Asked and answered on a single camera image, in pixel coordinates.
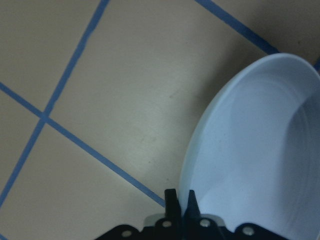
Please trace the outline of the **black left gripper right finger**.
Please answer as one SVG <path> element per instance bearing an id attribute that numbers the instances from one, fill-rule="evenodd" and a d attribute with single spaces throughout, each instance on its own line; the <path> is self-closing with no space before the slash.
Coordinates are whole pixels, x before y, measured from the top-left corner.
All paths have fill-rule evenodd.
<path id="1" fill-rule="evenodd" d="M 198 202 L 196 199 L 196 194 L 194 190 L 190 190 L 188 193 L 187 206 L 184 212 L 184 219 L 198 219 L 200 217 L 200 210 Z"/>

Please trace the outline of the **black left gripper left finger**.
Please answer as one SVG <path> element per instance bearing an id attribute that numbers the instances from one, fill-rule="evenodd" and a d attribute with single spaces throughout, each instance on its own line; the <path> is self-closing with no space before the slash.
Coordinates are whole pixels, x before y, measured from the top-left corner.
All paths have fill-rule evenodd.
<path id="1" fill-rule="evenodd" d="M 165 217 L 179 219 L 181 217 L 181 207 L 174 188 L 164 191 L 165 200 Z"/>

